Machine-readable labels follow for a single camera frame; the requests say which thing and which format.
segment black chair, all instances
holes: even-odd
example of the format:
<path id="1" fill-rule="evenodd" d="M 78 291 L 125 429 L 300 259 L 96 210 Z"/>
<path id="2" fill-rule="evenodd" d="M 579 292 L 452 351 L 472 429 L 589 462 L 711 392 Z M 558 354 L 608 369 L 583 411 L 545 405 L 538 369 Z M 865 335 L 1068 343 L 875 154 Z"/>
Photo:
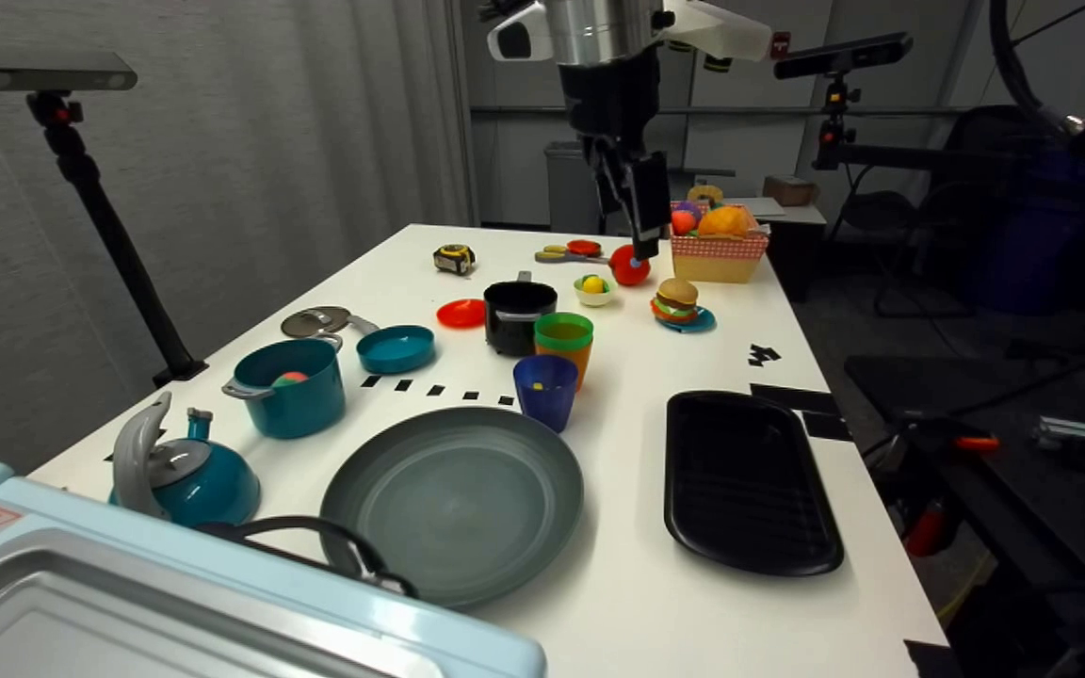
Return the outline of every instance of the black chair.
<path id="1" fill-rule="evenodd" d="M 942 149 L 1034 159 L 1048 139 L 1053 131 L 1025 109 L 980 105 L 958 117 Z M 973 252 L 1007 217 L 1016 171 L 990 175 L 973 168 L 936 168 L 924 202 L 913 202 L 906 193 L 859 193 L 870 168 L 875 164 L 865 164 L 852 179 L 849 200 L 825 237 L 825 247 L 833 247 L 845 230 L 859 230 L 875 242 L 893 244 L 893 254 L 875 291 L 875 315 L 968 315 L 973 310 L 963 300 L 958 300 L 953 310 L 898 311 L 887 306 L 887 298 L 901 282 L 901 273 L 938 278 L 945 282 L 945 291 L 958 291 L 963 264 L 973 264 Z"/>

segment black plastic tray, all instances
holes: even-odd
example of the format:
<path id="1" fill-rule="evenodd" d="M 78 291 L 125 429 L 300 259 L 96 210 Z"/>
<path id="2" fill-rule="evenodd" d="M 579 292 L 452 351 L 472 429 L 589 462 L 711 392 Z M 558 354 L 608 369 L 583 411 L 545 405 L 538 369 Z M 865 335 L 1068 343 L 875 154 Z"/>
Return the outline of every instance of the black plastic tray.
<path id="1" fill-rule="evenodd" d="M 667 397 L 663 512 L 687 551 L 736 567 L 818 575 L 845 559 L 800 416 L 740 392 Z"/>

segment gray curtain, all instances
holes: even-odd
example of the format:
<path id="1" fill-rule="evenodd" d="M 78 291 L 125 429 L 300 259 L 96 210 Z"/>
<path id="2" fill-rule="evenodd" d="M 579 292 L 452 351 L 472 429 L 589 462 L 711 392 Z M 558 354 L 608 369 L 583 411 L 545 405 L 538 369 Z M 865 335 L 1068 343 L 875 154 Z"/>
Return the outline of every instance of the gray curtain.
<path id="1" fill-rule="evenodd" d="M 141 72 L 78 95 L 78 131 L 195 354 L 402 220 L 472 220 L 455 0 L 0 0 L 0 42 Z M 23 95 L 0 95 L 0 459 L 37 468 L 158 369 Z"/>

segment blue cup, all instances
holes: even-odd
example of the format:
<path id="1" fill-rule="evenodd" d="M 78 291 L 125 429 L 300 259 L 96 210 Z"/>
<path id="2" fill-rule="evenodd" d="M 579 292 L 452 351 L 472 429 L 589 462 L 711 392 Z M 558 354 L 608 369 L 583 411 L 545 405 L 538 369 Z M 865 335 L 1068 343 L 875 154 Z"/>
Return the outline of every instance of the blue cup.
<path id="1" fill-rule="evenodd" d="M 265 438 L 312 438 L 348 415 L 338 343 L 290 337 L 236 360 L 229 394 L 246 397 Z"/>
<path id="2" fill-rule="evenodd" d="M 568 425 L 579 369 L 553 354 L 531 354 L 514 366 L 519 411 L 553 431 Z"/>

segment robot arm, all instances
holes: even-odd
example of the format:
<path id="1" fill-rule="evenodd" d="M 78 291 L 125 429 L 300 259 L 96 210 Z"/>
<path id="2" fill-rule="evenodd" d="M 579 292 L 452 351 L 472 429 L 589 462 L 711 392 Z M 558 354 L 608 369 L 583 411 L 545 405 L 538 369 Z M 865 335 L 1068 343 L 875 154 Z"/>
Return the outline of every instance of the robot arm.
<path id="1" fill-rule="evenodd" d="M 656 254 L 667 230 L 667 159 L 644 149 L 659 109 L 659 42 L 715 60 L 770 60 L 771 27 L 703 0 L 531 0 L 489 30 L 492 60 L 553 60 L 567 112 L 595 168 L 604 210 L 631 217 L 637 259 Z"/>

